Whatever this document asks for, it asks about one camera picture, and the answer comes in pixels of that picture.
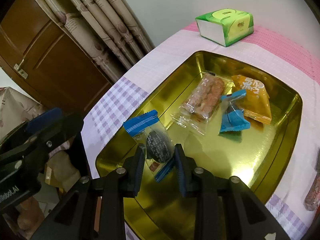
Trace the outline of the beige patterned curtain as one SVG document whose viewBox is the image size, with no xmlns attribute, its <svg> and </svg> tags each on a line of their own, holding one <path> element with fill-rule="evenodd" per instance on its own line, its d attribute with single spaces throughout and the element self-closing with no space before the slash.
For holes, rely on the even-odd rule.
<svg viewBox="0 0 320 240">
<path fill-rule="evenodd" d="M 123 0 L 35 0 L 117 82 L 153 46 Z"/>
</svg>

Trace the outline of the pink candy packet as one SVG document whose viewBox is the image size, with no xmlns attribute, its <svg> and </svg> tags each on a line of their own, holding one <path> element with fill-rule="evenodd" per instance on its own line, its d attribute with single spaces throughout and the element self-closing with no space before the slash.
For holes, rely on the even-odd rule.
<svg viewBox="0 0 320 240">
<path fill-rule="evenodd" d="M 315 211 L 319 207 L 319 171 L 304 199 L 304 206 L 308 211 Z"/>
</svg>

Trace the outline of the brown wooden door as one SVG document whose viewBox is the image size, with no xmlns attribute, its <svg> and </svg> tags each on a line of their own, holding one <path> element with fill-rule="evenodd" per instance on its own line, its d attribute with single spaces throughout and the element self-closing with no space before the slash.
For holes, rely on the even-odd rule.
<svg viewBox="0 0 320 240">
<path fill-rule="evenodd" d="M 47 108 L 86 115 L 111 88 L 93 61 L 35 0 L 15 0 L 1 22 L 1 67 Z"/>
</svg>

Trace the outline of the orange snack packet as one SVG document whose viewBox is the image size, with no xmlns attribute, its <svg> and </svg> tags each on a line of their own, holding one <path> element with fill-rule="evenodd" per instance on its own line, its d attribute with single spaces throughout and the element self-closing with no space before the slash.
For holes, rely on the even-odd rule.
<svg viewBox="0 0 320 240">
<path fill-rule="evenodd" d="M 272 114 L 265 85 L 259 80 L 243 75 L 233 75 L 232 80 L 235 90 L 244 89 L 246 91 L 246 96 L 240 103 L 244 116 L 269 125 L 272 121 Z"/>
</svg>

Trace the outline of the pink purple checked tablecloth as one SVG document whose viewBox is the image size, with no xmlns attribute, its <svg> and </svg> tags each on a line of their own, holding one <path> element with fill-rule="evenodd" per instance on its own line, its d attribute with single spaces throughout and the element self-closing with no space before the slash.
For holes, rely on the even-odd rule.
<svg viewBox="0 0 320 240">
<path fill-rule="evenodd" d="M 198 50 L 250 63 L 284 81 L 303 100 L 302 121 L 289 165 L 266 206 L 291 239 L 301 239 L 314 212 L 304 199 L 316 178 L 319 150 L 319 58 L 278 33 L 256 26 L 230 47 L 205 38 L 195 23 L 178 31 L 135 64 L 84 119 L 81 135 L 94 178 L 95 160 L 123 122 L 184 60 Z"/>
</svg>

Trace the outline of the green tissue pack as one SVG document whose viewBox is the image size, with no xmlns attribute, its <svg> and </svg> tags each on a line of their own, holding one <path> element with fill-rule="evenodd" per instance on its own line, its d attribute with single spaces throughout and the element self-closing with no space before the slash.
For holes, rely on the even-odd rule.
<svg viewBox="0 0 320 240">
<path fill-rule="evenodd" d="M 254 32 L 253 15 L 231 8 L 209 12 L 195 18 L 200 35 L 228 47 Z"/>
</svg>

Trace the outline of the blue dark cookie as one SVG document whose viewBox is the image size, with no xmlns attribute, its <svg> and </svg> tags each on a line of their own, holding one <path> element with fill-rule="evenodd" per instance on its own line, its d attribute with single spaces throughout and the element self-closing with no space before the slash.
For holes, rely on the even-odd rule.
<svg viewBox="0 0 320 240">
<path fill-rule="evenodd" d="M 244 110 L 238 106 L 238 102 L 245 98 L 246 90 L 241 89 L 232 94 L 221 96 L 221 119 L 220 133 L 240 132 L 251 127 L 244 117 Z"/>
</svg>

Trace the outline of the gold metal tray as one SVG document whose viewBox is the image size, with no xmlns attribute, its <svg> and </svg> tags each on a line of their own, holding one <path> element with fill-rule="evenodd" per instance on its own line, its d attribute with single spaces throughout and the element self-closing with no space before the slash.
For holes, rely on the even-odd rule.
<svg viewBox="0 0 320 240">
<path fill-rule="evenodd" d="M 225 94 L 233 91 L 234 75 L 261 81 L 270 97 L 271 123 L 251 120 L 249 129 L 221 133 L 222 110 L 217 108 L 203 125 L 203 133 L 176 124 L 172 116 L 206 72 L 223 79 Z M 134 116 L 156 110 L 173 143 L 181 144 L 197 165 L 220 178 L 239 177 L 266 203 L 293 153 L 302 106 L 300 95 L 271 74 L 230 57 L 197 51 L 148 96 Z M 176 171 L 157 182 L 144 167 L 137 197 L 124 200 L 125 221 L 141 239 L 193 239 L 195 212 L 196 201 L 179 191 Z"/>
</svg>

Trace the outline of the clear wrapped peanut brittle bar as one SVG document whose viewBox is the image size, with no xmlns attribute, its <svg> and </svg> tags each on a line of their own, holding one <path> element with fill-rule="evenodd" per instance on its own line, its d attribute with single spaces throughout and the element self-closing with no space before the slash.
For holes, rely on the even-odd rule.
<svg viewBox="0 0 320 240">
<path fill-rule="evenodd" d="M 232 82 L 211 72 L 201 72 L 195 88 L 171 115 L 183 128 L 204 135 L 211 118 L 219 109 L 221 96 L 232 88 Z"/>
</svg>

